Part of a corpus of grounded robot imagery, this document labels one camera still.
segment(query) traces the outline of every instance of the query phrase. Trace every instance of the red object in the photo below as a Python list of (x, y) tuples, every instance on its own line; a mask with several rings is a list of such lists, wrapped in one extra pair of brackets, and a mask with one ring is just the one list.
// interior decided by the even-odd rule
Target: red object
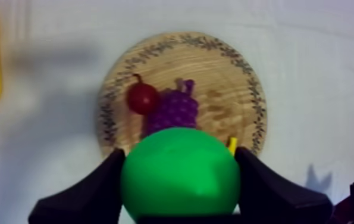
[(134, 74), (134, 76), (138, 78), (138, 82), (128, 90), (128, 106), (137, 114), (150, 114), (158, 106), (160, 95), (153, 86), (143, 83), (139, 74)]

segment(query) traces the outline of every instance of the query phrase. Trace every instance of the green ball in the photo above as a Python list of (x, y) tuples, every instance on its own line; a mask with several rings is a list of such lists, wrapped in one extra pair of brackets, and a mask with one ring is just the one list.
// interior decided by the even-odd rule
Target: green ball
[(224, 144), (205, 132), (175, 127), (138, 143), (121, 171), (121, 198), (142, 216), (231, 214), (239, 166)]

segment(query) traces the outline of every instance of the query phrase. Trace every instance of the white table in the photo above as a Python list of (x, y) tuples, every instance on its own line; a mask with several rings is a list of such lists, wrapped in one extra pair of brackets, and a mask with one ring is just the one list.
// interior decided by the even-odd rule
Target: white table
[[(36, 200), (101, 162), (93, 123), (107, 71), (148, 36), (195, 30), (238, 49), (268, 104), (260, 159), (334, 203), (354, 181), (354, 0), (0, 0), (0, 224), (26, 223)], [(15, 69), (14, 52), (71, 45), (81, 63)], [(132, 223), (125, 213), (121, 222)]]

